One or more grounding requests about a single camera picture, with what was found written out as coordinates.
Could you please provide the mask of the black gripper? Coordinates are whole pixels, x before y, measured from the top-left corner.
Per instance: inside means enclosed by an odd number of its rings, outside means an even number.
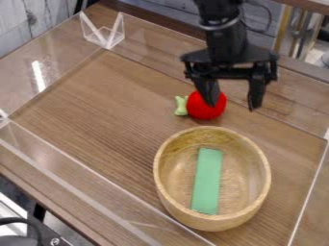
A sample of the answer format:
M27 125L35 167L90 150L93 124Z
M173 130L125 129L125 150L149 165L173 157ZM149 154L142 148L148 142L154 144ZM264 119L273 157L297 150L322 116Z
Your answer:
M253 45L241 18L203 20L208 47L185 53L185 77L190 79L211 107L220 99L219 79L248 80L248 107L263 106L267 84L279 79L279 54Z

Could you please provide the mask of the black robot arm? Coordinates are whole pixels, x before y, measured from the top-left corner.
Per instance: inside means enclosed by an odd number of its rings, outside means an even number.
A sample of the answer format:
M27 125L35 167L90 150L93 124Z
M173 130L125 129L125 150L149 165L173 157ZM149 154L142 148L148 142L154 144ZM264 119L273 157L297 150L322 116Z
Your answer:
M251 111L263 107L267 86L279 79L280 54L248 40L245 0L195 0L200 26L207 34L205 49L185 53L185 78L190 79L211 107L220 100L221 79L248 81Z

